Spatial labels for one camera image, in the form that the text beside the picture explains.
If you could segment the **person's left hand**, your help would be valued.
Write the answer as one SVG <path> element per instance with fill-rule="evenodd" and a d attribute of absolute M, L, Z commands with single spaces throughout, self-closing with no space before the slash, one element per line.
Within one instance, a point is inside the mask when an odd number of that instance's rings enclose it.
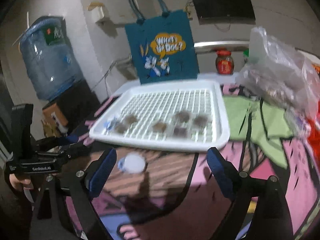
<path fill-rule="evenodd" d="M 12 187 L 17 191 L 24 191 L 24 189 L 32 190 L 33 184 L 31 177 L 28 174 L 10 174 L 9 180 Z"/>

